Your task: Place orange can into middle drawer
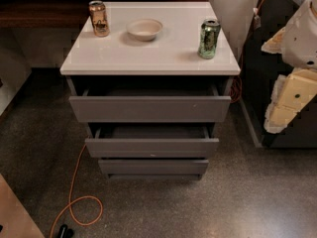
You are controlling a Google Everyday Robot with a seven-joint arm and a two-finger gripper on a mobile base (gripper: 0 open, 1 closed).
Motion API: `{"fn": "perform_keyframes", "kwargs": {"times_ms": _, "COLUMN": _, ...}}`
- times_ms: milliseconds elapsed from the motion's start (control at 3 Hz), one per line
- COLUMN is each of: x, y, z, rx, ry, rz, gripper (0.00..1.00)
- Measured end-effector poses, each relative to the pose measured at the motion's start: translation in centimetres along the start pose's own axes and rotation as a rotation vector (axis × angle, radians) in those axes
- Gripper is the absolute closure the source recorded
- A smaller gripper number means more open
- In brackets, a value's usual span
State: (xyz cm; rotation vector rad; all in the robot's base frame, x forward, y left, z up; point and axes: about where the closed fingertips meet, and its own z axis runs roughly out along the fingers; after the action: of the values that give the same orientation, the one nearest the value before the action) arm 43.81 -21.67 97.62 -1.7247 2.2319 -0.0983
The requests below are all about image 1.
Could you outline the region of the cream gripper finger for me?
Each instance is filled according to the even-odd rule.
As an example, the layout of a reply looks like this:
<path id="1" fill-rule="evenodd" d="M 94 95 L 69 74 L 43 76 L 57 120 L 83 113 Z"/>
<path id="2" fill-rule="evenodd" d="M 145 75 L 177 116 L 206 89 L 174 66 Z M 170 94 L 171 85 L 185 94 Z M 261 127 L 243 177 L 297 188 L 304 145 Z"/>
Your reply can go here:
<path id="1" fill-rule="evenodd" d="M 284 87 L 286 81 L 285 75 L 280 75 L 274 83 L 268 105 L 264 115 L 264 128 L 272 134 L 280 133 L 293 120 L 296 111 L 278 104 L 278 97 Z"/>
<path id="2" fill-rule="evenodd" d="M 285 28 L 278 30 L 269 40 L 267 40 L 261 47 L 261 50 L 268 54 L 282 54 L 283 40 Z"/>

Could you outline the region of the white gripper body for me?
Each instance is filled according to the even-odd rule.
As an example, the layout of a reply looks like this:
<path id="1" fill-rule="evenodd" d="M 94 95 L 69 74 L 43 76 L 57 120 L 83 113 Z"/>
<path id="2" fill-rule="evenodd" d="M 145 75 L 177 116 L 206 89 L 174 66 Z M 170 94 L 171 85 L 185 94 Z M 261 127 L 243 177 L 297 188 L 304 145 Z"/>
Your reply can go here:
<path id="1" fill-rule="evenodd" d="M 296 68 L 285 80 L 277 98 L 279 106 L 302 109 L 317 94 L 317 71 Z"/>

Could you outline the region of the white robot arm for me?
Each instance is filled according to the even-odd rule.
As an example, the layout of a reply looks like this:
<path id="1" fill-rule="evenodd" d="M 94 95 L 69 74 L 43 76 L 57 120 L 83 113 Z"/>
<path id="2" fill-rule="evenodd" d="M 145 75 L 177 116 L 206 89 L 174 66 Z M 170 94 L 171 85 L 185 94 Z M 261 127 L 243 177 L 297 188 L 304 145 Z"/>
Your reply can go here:
<path id="1" fill-rule="evenodd" d="M 288 76 L 277 78 L 265 112 L 264 128 L 276 134 L 317 95 L 317 0 L 305 0 L 261 50 L 281 54 L 293 68 Z"/>

